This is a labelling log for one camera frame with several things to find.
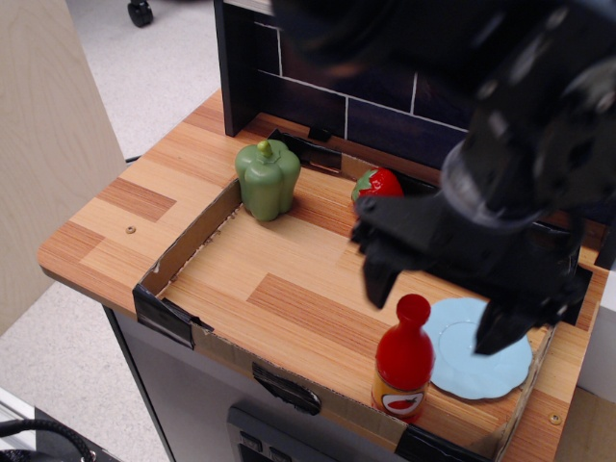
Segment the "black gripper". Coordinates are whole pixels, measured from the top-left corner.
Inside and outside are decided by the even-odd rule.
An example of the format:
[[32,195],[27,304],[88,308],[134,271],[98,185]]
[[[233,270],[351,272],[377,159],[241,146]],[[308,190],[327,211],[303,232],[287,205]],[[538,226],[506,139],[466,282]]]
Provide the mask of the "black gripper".
[[382,309],[405,270],[424,270],[489,302],[475,333],[475,353],[493,355],[532,327],[556,324],[586,292],[576,270],[582,224],[555,235],[537,224],[491,230],[455,212],[442,193],[360,197],[352,239],[365,256],[369,302]]

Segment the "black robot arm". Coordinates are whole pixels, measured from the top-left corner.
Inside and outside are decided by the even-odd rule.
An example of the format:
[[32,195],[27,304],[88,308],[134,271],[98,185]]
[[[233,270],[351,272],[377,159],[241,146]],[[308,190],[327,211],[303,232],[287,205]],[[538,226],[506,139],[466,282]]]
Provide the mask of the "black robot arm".
[[340,74],[408,66],[475,103],[433,194],[356,202],[368,299],[404,270],[470,279],[489,300],[475,350],[560,321],[584,294],[567,267],[578,207],[615,194],[611,1],[276,1],[298,51]]

